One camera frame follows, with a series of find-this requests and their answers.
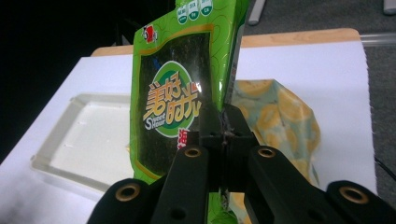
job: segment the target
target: green circular logo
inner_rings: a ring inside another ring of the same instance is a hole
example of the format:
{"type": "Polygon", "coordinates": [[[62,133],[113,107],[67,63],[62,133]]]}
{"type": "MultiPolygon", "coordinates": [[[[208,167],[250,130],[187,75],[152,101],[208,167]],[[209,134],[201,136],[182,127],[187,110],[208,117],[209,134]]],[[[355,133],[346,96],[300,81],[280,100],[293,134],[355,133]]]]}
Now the green circular logo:
{"type": "Polygon", "coordinates": [[[167,62],[149,87],[143,117],[146,129],[155,129],[166,137],[177,137],[179,129],[188,129],[198,116],[201,102],[187,70],[180,63],[167,62]]]}

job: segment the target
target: gray carpet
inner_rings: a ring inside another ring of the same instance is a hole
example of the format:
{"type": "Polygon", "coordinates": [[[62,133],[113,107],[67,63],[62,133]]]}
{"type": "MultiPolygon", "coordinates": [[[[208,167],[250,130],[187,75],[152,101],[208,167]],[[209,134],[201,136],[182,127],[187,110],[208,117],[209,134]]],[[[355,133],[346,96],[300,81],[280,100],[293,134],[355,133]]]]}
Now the gray carpet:
{"type": "MultiPolygon", "coordinates": [[[[260,23],[247,25],[245,35],[333,28],[353,28],[361,35],[396,32],[396,16],[385,16],[382,11],[381,0],[267,0],[260,23]]],[[[365,51],[375,156],[396,173],[396,46],[367,47],[365,51]]],[[[378,165],[375,171],[379,196],[396,208],[395,180],[378,165]]]]}

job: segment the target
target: metal leg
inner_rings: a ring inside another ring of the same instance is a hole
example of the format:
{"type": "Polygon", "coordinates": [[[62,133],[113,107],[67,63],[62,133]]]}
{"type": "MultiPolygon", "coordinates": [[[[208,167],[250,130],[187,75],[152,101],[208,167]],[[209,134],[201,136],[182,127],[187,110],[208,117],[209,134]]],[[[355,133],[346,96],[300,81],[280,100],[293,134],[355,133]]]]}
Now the metal leg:
{"type": "Polygon", "coordinates": [[[254,3],[253,10],[251,11],[250,17],[248,19],[249,25],[257,25],[260,21],[260,16],[262,15],[262,9],[264,8],[265,0],[256,0],[254,3]]]}

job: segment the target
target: table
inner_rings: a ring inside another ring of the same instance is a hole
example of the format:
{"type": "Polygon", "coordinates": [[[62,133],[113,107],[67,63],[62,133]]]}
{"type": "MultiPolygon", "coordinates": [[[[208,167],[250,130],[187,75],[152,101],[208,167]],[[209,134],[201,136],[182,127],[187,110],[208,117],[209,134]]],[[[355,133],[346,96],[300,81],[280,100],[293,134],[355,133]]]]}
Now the table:
{"type": "MultiPolygon", "coordinates": [[[[278,35],[244,36],[243,48],[307,45],[315,43],[336,43],[360,41],[358,32],[352,29],[336,29],[314,32],[300,32],[278,35]]],[[[114,55],[133,52],[132,46],[99,48],[92,53],[101,64],[112,63],[114,55]]],[[[42,113],[14,147],[0,167],[0,222],[1,223],[84,223],[103,192],[84,188],[74,182],[41,174],[31,169],[31,157],[45,141],[71,97],[81,91],[120,92],[130,91],[132,57],[120,57],[122,64],[112,66],[114,70],[103,71],[92,68],[90,61],[78,63],[85,77],[79,77],[74,70],[55,93],[42,113]]]]}

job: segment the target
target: seaweed snack package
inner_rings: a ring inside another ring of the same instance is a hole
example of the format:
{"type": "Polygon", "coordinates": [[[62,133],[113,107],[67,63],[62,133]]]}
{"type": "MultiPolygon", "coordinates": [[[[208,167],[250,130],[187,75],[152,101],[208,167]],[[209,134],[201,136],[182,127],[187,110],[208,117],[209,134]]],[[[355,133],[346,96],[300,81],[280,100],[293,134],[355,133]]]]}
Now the seaweed snack package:
{"type": "MultiPolygon", "coordinates": [[[[187,133],[198,131],[200,107],[221,110],[231,99],[247,8],[248,0],[176,0],[174,11],[135,33],[134,178],[152,183],[165,175],[187,133]]],[[[209,218],[216,207],[209,205],[209,218]]]]}
{"type": "MultiPolygon", "coordinates": [[[[320,143],[320,129],[305,102],[276,80],[265,79],[235,81],[232,104],[242,111],[260,145],[279,149],[305,179],[318,186],[311,157],[320,143]]],[[[230,207],[240,223],[250,223],[243,193],[231,194],[230,207]]]]}

